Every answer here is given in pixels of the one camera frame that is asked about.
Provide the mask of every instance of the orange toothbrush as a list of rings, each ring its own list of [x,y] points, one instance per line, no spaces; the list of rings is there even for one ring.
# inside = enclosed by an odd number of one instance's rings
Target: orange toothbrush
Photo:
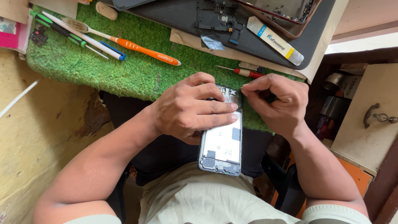
[[[138,44],[135,44],[129,40],[121,39],[121,38],[117,38],[117,37],[113,37],[113,36],[109,36],[107,34],[101,33],[99,31],[91,29],[90,27],[88,27],[88,25],[86,25],[85,23],[83,23],[81,21],[74,20],[71,18],[63,18],[63,22],[65,22],[70,28],[73,28],[79,32],[97,34],[98,36],[104,37],[106,39],[110,39],[111,41],[118,43],[119,45],[121,45],[127,49],[144,53],[146,55],[149,55],[151,57],[154,57],[158,60],[161,60],[161,61],[166,62],[171,65],[177,65],[177,66],[181,65],[181,62],[175,58],[172,58],[170,56],[167,56],[165,54],[162,54],[162,53],[159,53],[159,52],[156,52],[153,50],[149,50],[145,47],[141,47]]]

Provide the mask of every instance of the white t-shirt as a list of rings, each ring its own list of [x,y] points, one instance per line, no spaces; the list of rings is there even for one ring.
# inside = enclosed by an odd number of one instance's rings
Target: white t-shirt
[[[203,172],[186,164],[144,186],[139,224],[371,224],[354,209],[317,205],[303,220],[276,210],[255,195],[252,179]],[[67,224],[120,224],[111,215],[78,218]]]

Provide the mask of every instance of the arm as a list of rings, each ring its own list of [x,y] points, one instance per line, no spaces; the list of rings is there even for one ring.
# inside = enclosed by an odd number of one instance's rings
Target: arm
[[[115,215],[105,199],[128,162],[151,141],[167,134],[199,144],[201,130],[237,120],[232,112],[238,106],[224,103],[214,83],[206,73],[180,81],[152,105],[81,151],[40,197],[33,223],[56,224],[94,214]],[[211,96],[220,102],[203,100]]]
[[[268,104],[258,95],[262,90],[271,91],[278,99]],[[367,216],[354,180],[305,124],[306,84],[268,74],[243,85],[242,93],[271,130],[289,141],[296,159],[299,183],[308,197],[307,207],[336,204]]]

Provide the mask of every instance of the man's left hand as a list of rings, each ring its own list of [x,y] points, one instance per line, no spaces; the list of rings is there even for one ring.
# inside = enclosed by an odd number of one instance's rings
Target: man's left hand
[[[217,101],[205,100],[209,97]],[[202,130],[232,124],[238,119],[232,114],[238,105],[224,100],[214,77],[198,72],[166,89],[149,109],[162,134],[199,145]]]

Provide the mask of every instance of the drawer handle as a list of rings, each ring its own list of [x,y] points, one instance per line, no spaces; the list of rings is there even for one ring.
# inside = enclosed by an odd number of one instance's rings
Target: drawer handle
[[[380,104],[376,103],[375,105],[372,105],[368,111],[366,111],[365,117],[363,118],[363,125],[365,128],[369,128],[370,124],[368,124],[368,118],[372,114],[372,110],[380,108]],[[386,122],[389,121],[392,124],[398,123],[398,117],[388,117],[387,114],[372,114],[374,118],[376,118],[380,122]]]

